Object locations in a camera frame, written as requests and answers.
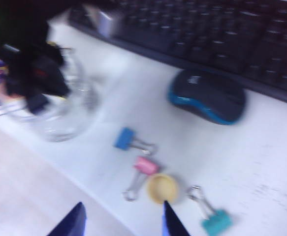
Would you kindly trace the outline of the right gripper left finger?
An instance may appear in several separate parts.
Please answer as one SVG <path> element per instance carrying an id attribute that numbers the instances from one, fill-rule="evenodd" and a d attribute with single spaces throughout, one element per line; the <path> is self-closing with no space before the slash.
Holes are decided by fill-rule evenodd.
<path id="1" fill-rule="evenodd" d="M 86 208 L 82 202 L 78 202 L 48 236 L 84 236 L 86 221 Z"/>

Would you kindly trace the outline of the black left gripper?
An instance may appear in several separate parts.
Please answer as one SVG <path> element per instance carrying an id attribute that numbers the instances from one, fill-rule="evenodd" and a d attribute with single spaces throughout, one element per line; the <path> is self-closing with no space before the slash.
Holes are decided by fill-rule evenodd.
<path id="1" fill-rule="evenodd" d="M 49 103 L 46 96 L 66 97 L 69 87 L 61 67 L 64 58 L 61 47 L 54 42 L 44 42 L 21 48 L 10 43 L 2 45 L 7 62 L 6 90 L 8 95 L 27 96 L 27 109 L 38 114 Z"/>

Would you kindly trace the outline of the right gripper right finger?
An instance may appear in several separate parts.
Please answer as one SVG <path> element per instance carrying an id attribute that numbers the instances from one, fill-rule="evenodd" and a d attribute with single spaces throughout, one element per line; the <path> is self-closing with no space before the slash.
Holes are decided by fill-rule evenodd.
<path id="1" fill-rule="evenodd" d="M 163 236 L 190 236 L 168 201 L 163 202 Z"/>

